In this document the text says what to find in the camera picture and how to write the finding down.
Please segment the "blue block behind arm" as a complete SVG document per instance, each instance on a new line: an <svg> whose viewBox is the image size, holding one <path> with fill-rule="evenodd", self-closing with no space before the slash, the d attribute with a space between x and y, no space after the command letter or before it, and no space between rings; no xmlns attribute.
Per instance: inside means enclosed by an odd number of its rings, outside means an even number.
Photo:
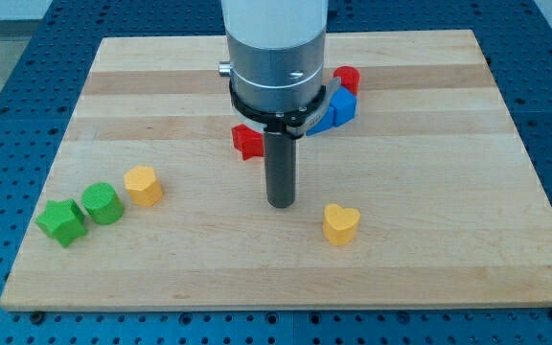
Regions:
<svg viewBox="0 0 552 345"><path fill-rule="evenodd" d="M312 128L310 128L307 132L307 136L312 136L314 134L329 130L334 125L334 109L329 106L327 112L325 115L321 118L321 120L314 125Z"/></svg>

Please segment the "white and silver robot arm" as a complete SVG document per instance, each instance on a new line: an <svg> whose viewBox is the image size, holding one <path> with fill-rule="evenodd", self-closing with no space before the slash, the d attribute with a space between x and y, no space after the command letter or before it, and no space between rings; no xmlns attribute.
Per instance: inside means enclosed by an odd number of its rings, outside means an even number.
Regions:
<svg viewBox="0 0 552 345"><path fill-rule="evenodd" d="M328 0L222 0L234 111L260 132L300 137L324 116Z"/></svg>

